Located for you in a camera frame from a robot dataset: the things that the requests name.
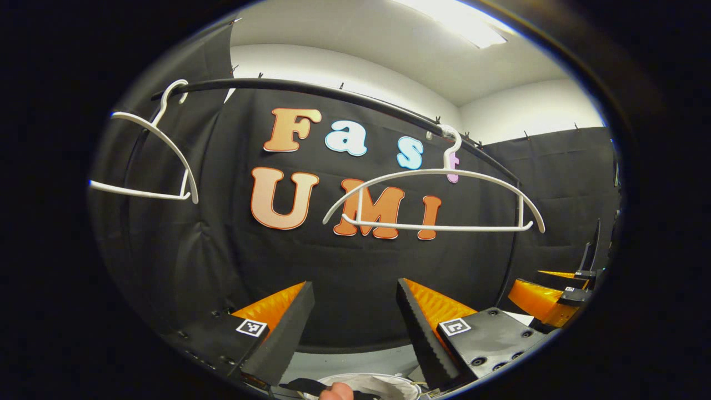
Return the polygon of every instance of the ceiling light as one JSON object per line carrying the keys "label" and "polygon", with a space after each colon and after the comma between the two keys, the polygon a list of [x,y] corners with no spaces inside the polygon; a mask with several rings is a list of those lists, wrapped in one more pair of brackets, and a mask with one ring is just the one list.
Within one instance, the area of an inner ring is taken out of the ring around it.
{"label": "ceiling light", "polygon": [[448,31],[463,36],[478,48],[506,43],[506,39],[492,26],[512,33],[513,30],[500,21],[456,0],[393,0],[433,18]]}

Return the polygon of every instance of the finger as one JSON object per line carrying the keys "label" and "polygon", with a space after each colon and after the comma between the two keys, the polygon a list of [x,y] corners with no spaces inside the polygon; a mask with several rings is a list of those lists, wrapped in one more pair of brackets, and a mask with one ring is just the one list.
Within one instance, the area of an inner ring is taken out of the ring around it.
{"label": "finger", "polygon": [[343,400],[353,400],[353,390],[347,384],[336,382],[331,387],[331,391],[336,392]]}
{"label": "finger", "polygon": [[343,400],[343,397],[333,391],[324,390],[323,392],[321,392],[319,400]]}

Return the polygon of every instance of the hanger hook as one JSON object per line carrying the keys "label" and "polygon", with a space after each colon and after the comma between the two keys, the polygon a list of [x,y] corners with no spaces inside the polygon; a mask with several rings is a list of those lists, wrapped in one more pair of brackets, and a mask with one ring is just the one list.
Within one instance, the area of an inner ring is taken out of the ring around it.
{"label": "hanger hook", "polygon": [[454,154],[461,147],[461,135],[456,129],[450,127],[449,125],[440,125],[442,128],[442,135],[449,135],[454,137],[454,145],[446,150],[444,150],[444,168],[452,169],[450,165],[450,156]]}
{"label": "hanger hook", "polygon": [[[166,108],[168,108],[168,97],[170,97],[171,92],[173,89],[175,89],[177,86],[180,85],[187,85],[188,81],[184,79],[178,79],[175,82],[171,83],[170,86],[163,92],[163,95],[161,96],[161,110],[158,111],[158,115],[153,119],[151,124],[153,126],[158,126],[158,122],[161,120],[163,117],[163,114],[166,113]],[[185,99],[188,97],[188,93],[183,93],[183,96],[180,98],[180,101],[178,101],[178,104],[183,104]]]}

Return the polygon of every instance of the letter s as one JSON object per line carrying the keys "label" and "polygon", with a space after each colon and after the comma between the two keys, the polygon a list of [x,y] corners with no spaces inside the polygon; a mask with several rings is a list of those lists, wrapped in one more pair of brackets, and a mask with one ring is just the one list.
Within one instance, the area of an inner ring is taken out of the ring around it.
{"label": "letter s", "polygon": [[402,168],[418,169],[422,166],[421,154],[424,152],[422,142],[414,137],[403,136],[397,141],[397,148],[400,149],[397,163]]}

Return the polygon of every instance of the black backdrop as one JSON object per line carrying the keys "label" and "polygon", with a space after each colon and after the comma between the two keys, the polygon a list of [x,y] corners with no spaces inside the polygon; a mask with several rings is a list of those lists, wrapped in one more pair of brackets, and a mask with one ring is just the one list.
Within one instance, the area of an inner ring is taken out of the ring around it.
{"label": "black backdrop", "polygon": [[[200,203],[123,199],[127,202],[127,228],[100,236],[110,270],[122,278],[127,295],[139,299],[139,309],[148,310],[144,315],[178,330],[212,310],[241,308],[310,280],[314,282],[316,306],[299,349],[359,352],[409,342],[395,304],[398,278],[426,284],[475,309],[494,304],[504,278],[512,233],[438,232],[434,240],[421,241],[417,231],[401,230],[396,239],[384,240],[372,233],[337,236],[333,233],[340,221],[337,216],[326,225],[321,223],[328,208],[343,195],[343,179],[365,181],[404,170],[396,161],[400,137],[407,135],[423,142],[422,168],[442,167],[442,152],[451,142],[439,137],[427,140],[423,130],[406,122],[313,95],[236,90],[223,107],[211,109],[201,95],[205,93],[189,94],[182,105],[177,104],[177,97],[171,99],[165,122],[160,124],[188,154],[200,188]],[[272,110],[278,107],[317,109],[322,114],[320,123],[311,124],[309,136],[299,140],[296,152],[262,149],[271,137]],[[352,157],[325,146],[324,137],[337,120],[364,126],[366,154]],[[111,134],[140,130],[125,121],[111,121],[108,128]],[[460,151],[458,158],[459,169],[504,178],[466,151]],[[254,179],[250,172],[255,167],[284,172],[274,200],[274,210],[282,214],[289,213],[293,204],[291,174],[307,172],[319,177],[303,225],[281,231],[267,228],[252,217]],[[102,181],[100,172],[105,168],[97,158],[92,178]],[[150,136],[140,155],[134,155],[125,186],[176,193],[182,169],[168,147]],[[388,184],[405,191],[398,214],[401,223],[421,223],[422,198],[434,195],[443,202],[438,225],[514,224],[515,195],[492,183],[462,177],[452,184],[444,175],[434,175]],[[373,199],[385,187],[371,187]],[[105,204],[111,204],[117,195],[96,191],[89,195],[100,225],[116,212]],[[533,228],[521,235],[540,233]]]}
{"label": "black backdrop", "polygon": [[[575,272],[597,219],[600,240],[593,270],[607,265],[612,223],[621,204],[620,186],[614,186],[614,148],[606,127],[507,140],[484,150],[521,180],[521,189],[538,207],[546,227],[543,235],[516,238],[505,294],[516,278],[535,282],[537,270]],[[532,218],[528,209],[524,217]],[[506,296],[499,306],[524,313]]]}

